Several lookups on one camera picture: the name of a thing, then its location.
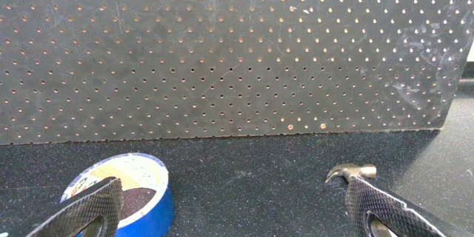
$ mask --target tape roll label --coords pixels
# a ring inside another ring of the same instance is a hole
[[[105,159],[86,169],[64,191],[61,201],[110,176],[121,179],[125,194],[137,189],[155,192],[143,207],[118,223],[119,229],[149,213],[158,204],[168,185],[168,171],[161,161],[146,154],[130,153]]]

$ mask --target metal hammer head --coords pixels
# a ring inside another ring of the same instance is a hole
[[[349,181],[351,177],[354,176],[363,176],[368,178],[375,178],[377,175],[377,169],[372,164],[365,164],[362,167],[359,167],[356,164],[340,164],[335,166],[326,177],[326,183],[328,183],[332,178],[343,176],[346,181]]]

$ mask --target black countertop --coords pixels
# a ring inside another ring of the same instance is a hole
[[[376,182],[474,232],[474,83],[462,82],[444,129],[0,147],[0,232],[48,213],[85,168],[128,152],[170,171],[169,236],[348,236],[337,164],[372,163]]]

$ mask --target roll of blue painter's tape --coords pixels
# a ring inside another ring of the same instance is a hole
[[[116,237],[164,236],[173,221],[173,197],[168,170],[154,156],[128,153],[102,160],[71,182],[61,202],[111,176],[121,179],[125,200]]]

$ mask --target pegboard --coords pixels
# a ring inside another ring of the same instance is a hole
[[[473,0],[0,0],[0,143],[442,127]]]

